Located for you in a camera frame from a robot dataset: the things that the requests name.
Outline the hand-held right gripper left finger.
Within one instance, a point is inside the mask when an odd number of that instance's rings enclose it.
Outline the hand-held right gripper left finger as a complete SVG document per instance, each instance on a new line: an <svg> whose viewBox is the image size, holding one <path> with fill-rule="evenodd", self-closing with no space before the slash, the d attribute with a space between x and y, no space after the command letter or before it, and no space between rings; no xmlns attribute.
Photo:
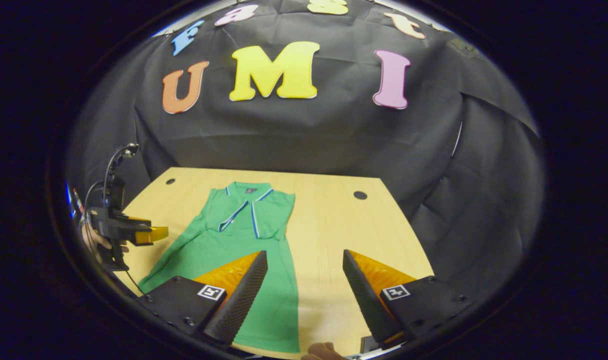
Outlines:
<svg viewBox="0 0 608 360"><path fill-rule="evenodd" d="M138 297L138 303L171 328L215 346L230 346L269 269L256 251L197 278L173 276Z"/></svg>

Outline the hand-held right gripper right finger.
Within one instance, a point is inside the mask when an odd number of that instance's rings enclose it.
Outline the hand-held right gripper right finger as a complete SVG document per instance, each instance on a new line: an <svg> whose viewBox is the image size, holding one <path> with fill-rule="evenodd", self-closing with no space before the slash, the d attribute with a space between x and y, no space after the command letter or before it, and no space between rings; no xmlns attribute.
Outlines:
<svg viewBox="0 0 608 360"><path fill-rule="evenodd" d="M417 279L349 249L343 251L343 272L384 350L433 337L474 304L434 275Z"/></svg>

